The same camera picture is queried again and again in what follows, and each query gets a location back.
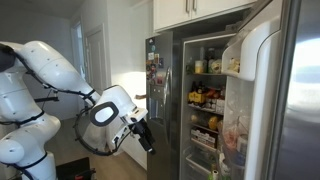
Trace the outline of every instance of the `crisper drawer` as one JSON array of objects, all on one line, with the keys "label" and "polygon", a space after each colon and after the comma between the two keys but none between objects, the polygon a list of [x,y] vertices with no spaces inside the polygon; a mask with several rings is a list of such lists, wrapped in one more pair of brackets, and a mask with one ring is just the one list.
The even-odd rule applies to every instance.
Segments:
[{"label": "crisper drawer", "polygon": [[189,161],[188,157],[187,157],[187,161],[188,161],[188,167],[186,172],[188,174],[185,176],[187,180],[207,180],[208,179],[209,174],[199,169],[199,165],[196,162],[192,160]]},{"label": "crisper drawer", "polygon": [[190,154],[186,157],[189,166],[197,171],[198,173],[202,174],[204,177],[208,177],[210,174],[211,165],[207,161],[199,158],[195,154]]}]

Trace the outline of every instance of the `cabinet door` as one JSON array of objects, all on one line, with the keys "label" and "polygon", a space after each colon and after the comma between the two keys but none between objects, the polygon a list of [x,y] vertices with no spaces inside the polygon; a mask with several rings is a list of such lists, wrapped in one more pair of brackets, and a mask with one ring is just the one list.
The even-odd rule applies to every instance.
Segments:
[{"label": "cabinet door", "polygon": [[190,0],[192,19],[216,13],[230,13],[245,8],[256,0]]},{"label": "cabinet door", "polygon": [[154,29],[161,29],[191,19],[190,0],[154,0]]},{"label": "cabinet door", "polygon": [[121,148],[129,154],[133,160],[140,164],[140,166],[147,170],[147,153],[138,141],[139,138],[139,135],[134,135],[134,138],[128,136],[126,140],[123,141]]}]

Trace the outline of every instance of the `refrigerator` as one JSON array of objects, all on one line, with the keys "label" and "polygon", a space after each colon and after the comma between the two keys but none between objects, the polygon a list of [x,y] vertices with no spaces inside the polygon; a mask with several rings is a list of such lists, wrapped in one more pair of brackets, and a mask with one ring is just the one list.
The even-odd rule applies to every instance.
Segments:
[{"label": "refrigerator", "polygon": [[[180,179],[320,178],[318,7],[317,0],[257,1],[236,32],[184,39]],[[221,74],[190,73],[210,47]],[[225,85],[215,109],[190,105],[194,81],[216,91]],[[216,130],[206,124],[211,116]]]},{"label": "refrigerator", "polygon": [[147,179],[178,179],[181,38],[166,32],[146,39],[147,123],[156,153],[147,155]]}]

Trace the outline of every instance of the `refrigerator handle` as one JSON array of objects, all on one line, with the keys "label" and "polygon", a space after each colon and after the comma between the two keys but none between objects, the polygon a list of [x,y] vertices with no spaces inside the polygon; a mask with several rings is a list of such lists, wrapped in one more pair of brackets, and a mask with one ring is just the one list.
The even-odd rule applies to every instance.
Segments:
[{"label": "refrigerator handle", "polygon": [[164,111],[163,111],[163,123],[164,123],[164,131],[166,134],[166,139],[167,139],[167,143],[169,144],[169,140],[170,140],[170,129],[168,131],[168,127],[170,127],[170,121],[167,121],[167,95],[170,94],[170,89],[169,89],[169,76],[170,76],[170,72],[171,72],[171,68],[170,66],[167,69],[166,72],[166,79],[165,79],[165,84],[164,84],[164,94],[163,94],[163,106],[164,106]]}]

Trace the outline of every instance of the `refrigerator door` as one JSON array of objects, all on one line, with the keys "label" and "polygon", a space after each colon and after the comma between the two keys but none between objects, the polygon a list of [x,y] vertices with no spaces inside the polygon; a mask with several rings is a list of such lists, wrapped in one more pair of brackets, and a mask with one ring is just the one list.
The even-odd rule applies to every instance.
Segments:
[{"label": "refrigerator door", "polygon": [[175,37],[169,32],[146,40],[147,123],[156,150],[147,157],[148,180],[178,178],[180,41]]},{"label": "refrigerator door", "polygon": [[268,179],[319,179],[320,1],[288,1],[287,7]]},{"label": "refrigerator door", "polygon": [[[239,38],[239,43],[232,44],[223,55],[222,60],[225,62],[228,62],[230,57],[240,58],[240,71],[227,73],[235,78],[228,77],[227,80],[223,126],[223,139],[227,147],[225,155],[231,162],[232,179],[263,179],[264,157],[265,153],[268,153],[266,149],[272,132],[271,123],[281,67],[281,4],[281,1],[272,1],[240,31],[249,32],[242,42]],[[243,119],[249,120],[245,123],[249,124],[248,128],[245,128],[249,129],[247,132],[240,131],[243,129]],[[244,156],[239,153],[239,147],[243,145],[238,141],[238,137],[242,134],[248,134]]]}]

